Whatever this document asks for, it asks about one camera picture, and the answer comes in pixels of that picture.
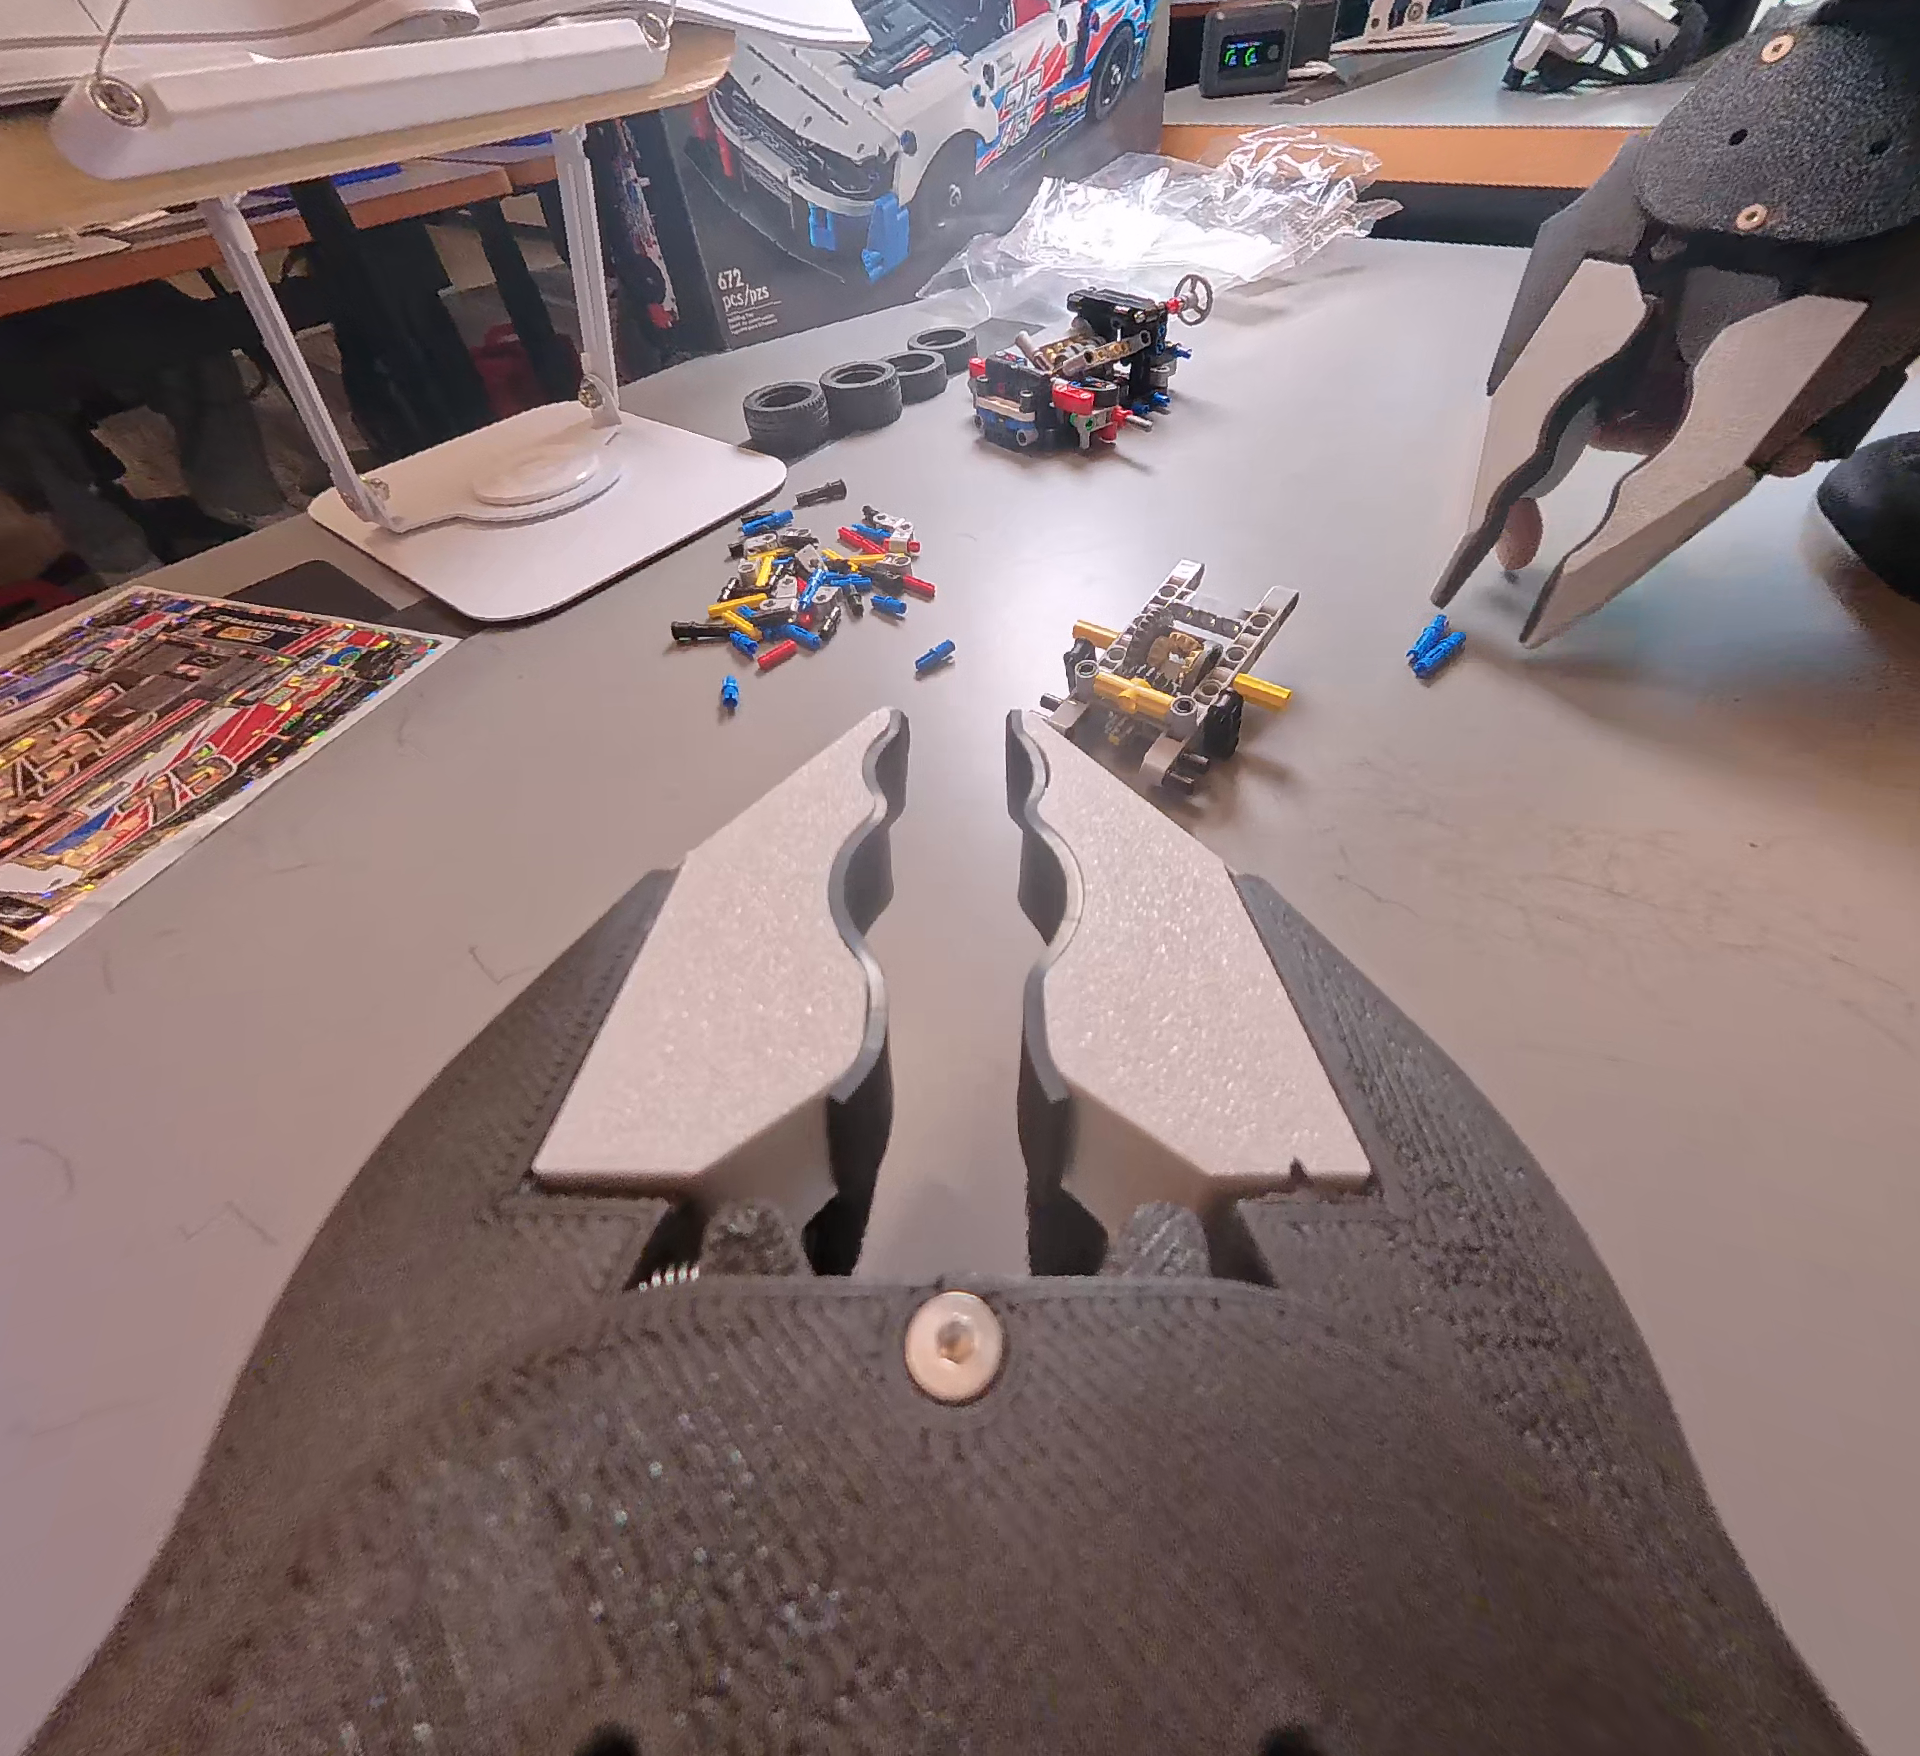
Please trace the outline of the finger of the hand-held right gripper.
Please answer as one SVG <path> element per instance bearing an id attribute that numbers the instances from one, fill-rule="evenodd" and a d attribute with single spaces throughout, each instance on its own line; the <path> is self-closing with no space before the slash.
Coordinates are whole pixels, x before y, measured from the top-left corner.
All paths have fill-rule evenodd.
<path id="1" fill-rule="evenodd" d="M 1864 314 L 1864 301 L 1799 297 L 1723 328 L 1675 434 L 1622 477 L 1599 528 L 1554 571 L 1521 645 L 1564 635 L 1745 498 L 1766 444 Z"/>
<path id="2" fill-rule="evenodd" d="M 1597 431 L 1594 398 L 1645 321 L 1648 301 L 1629 263 L 1575 266 L 1491 397 L 1470 512 L 1431 589 L 1433 608 L 1451 608 L 1493 555 L 1520 501 L 1534 497 L 1567 454 L 1584 454 Z M 1659 512 L 1645 498 L 1655 464 L 1645 457 L 1627 469 L 1597 531 L 1543 588 L 1535 612 L 1597 612 L 1645 574 L 1637 538 Z"/>

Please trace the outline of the clear plastic bag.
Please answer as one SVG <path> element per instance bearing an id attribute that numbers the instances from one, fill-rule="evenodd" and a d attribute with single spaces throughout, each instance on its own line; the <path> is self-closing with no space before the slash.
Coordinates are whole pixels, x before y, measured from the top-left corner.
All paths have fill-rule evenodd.
<path id="1" fill-rule="evenodd" d="M 1125 154 L 1085 179 L 1048 177 L 1010 230 L 969 239 L 919 297 L 1016 318 L 1074 288 L 1255 284 L 1399 213 L 1377 174 L 1377 154 L 1316 129 L 1249 130 L 1214 164 Z"/>

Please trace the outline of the lego set box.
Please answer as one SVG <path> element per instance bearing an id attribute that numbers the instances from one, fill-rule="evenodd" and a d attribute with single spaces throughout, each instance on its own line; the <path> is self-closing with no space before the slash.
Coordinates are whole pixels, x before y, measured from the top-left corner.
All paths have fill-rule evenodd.
<path id="1" fill-rule="evenodd" d="M 741 33 L 705 100 L 628 120 L 641 373 L 909 301 L 1047 179 L 1161 143 L 1171 0 L 853 2 L 869 46 Z"/>

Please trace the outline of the grey lego frame assembly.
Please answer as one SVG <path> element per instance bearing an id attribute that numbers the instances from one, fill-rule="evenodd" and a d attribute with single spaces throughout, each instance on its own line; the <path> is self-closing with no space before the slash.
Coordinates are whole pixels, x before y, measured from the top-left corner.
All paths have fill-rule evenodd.
<path id="1" fill-rule="evenodd" d="M 1239 672 L 1270 680 L 1263 655 L 1300 609 L 1298 588 L 1276 583 L 1236 608 L 1208 595 L 1202 581 L 1205 565 L 1188 559 L 1125 625 L 1081 618 L 1067 692 L 1041 700 L 1064 736 L 1101 733 L 1115 750 L 1135 746 L 1135 777 L 1151 796 L 1191 797 L 1235 760 L 1249 713 L 1263 709 L 1232 685 Z"/>

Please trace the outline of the black desk mat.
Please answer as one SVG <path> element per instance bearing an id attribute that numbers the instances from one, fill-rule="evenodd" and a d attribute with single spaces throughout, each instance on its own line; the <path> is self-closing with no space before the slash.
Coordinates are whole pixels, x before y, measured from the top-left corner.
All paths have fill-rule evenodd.
<path id="1" fill-rule="evenodd" d="M 278 571 L 255 583 L 212 589 L 199 583 L 172 583 L 168 571 L 154 571 L 138 575 L 122 593 L 159 593 L 179 598 L 205 598 L 222 602 L 228 608 L 291 612 L 291 615 L 319 615 L 332 621 L 353 625 L 382 625 L 392 629 L 409 629 L 419 635 L 444 635 L 469 639 L 480 629 L 470 618 L 453 612 L 430 595 L 413 598 L 404 608 L 396 608 L 375 588 L 356 581 L 348 571 L 326 559 L 312 559 L 298 566 Z"/>

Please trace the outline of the small black display device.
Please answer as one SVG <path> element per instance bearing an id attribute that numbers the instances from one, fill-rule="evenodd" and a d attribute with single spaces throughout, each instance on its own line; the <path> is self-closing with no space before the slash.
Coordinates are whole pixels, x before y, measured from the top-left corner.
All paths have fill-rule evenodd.
<path id="1" fill-rule="evenodd" d="M 1295 73 L 1300 0 L 1214 6 L 1202 28 L 1198 89 L 1208 100 L 1282 93 Z"/>

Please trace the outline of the person's right hand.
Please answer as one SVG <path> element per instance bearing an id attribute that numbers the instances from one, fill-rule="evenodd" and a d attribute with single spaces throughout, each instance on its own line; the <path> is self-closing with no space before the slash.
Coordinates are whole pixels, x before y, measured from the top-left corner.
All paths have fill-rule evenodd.
<path id="1" fill-rule="evenodd" d="M 1763 474 L 1803 477 L 1815 464 L 1836 462 L 1862 448 L 1870 427 L 1880 422 L 1890 401 L 1907 384 L 1907 377 L 1907 367 L 1877 377 L 1853 405 L 1843 405 L 1829 422 L 1815 424 L 1785 448 Z M 1612 370 L 1612 378 L 1602 383 L 1564 422 L 1543 479 L 1510 504 L 1501 536 L 1493 545 L 1501 571 L 1521 571 L 1535 562 L 1544 536 L 1543 501 L 1564 481 L 1588 448 L 1615 448 L 1632 457 L 1655 454 L 1666 438 L 1666 424 L 1679 422 L 1686 397 L 1689 367 L 1672 341 L 1645 341 L 1632 365 Z"/>

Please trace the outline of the lego car chassis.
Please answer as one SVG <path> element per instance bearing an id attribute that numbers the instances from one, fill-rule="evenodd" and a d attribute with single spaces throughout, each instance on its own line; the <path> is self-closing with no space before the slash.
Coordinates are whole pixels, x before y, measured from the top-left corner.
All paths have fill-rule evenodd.
<path id="1" fill-rule="evenodd" d="M 1125 427 L 1154 427 L 1171 408 L 1171 378 L 1191 355 L 1169 328 L 1202 324 L 1214 284 L 1188 274 L 1165 298 L 1121 288 L 1077 288 L 1060 335 L 1017 338 L 969 363 L 974 427 L 993 448 L 1054 454 L 1115 448 Z"/>

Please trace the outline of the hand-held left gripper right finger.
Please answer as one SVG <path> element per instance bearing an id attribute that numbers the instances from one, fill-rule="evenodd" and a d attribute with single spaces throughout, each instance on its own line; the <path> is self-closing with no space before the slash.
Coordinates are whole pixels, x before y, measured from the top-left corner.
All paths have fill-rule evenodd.
<path id="1" fill-rule="evenodd" d="M 1370 1152 L 1226 860 L 1041 713 L 1006 719 L 1003 767 L 1043 941 L 1020 993 L 1033 1228 L 1366 1192 Z"/>

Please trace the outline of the pile of mixed lego pieces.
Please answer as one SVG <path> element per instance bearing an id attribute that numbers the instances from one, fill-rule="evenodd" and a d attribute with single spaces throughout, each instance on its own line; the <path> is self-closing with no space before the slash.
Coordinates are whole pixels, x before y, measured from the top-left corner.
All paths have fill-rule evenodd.
<path id="1" fill-rule="evenodd" d="M 843 501 L 846 485 L 828 481 L 805 489 L 795 508 L 741 518 L 719 595 L 667 628 L 674 648 L 712 648 L 765 676 L 820 653 L 846 621 L 902 621 L 912 608 L 936 605 L 914 522 L 877 504 L 862 504 L 839 524 L 809 515 Z"/>

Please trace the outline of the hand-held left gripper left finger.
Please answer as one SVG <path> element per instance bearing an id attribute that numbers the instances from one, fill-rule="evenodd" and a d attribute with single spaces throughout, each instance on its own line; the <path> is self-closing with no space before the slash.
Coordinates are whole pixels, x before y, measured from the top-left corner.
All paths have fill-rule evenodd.
<path id="1" fill-rule="evenodd" d="M 533 1179 L 769 1201 L 866 1223 L 892 1132 L 892 903 L 909 719 L 882 706 L 675 867 L 560 1102 Z"/>

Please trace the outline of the background wooden table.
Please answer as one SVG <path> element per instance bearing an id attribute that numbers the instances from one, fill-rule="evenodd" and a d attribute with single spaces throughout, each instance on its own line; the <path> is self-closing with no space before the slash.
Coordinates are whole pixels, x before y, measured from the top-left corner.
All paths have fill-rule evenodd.
<path id="1" fill-rule="evenodd" d="M 1214 164 L 1255 130 L 1320 130 L 1370 152 L 1382 186 L 1582 192 L 1624 143 L 1645 136 L 1679 103 L 1701 65 L 1649 86 L 1510 90 L 1510 40 L 1530 12 L 1530 0 L 1478 6 L 1476 18 L 1493 33 L 1451 55 L 1347 56 L 1347 82 L 1312 100 L 1169 90 L 1161 149 L 1175 160 Z"/>

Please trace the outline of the lego instruction booklet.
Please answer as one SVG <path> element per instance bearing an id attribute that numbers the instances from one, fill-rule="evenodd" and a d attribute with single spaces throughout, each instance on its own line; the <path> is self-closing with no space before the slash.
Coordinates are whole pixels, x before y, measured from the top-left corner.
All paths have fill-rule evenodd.
<path id="1" fill-rule="evenodd" d="M 459 639 L 103 593 L 4 655 L 4 965 L 31 971 Z"/>

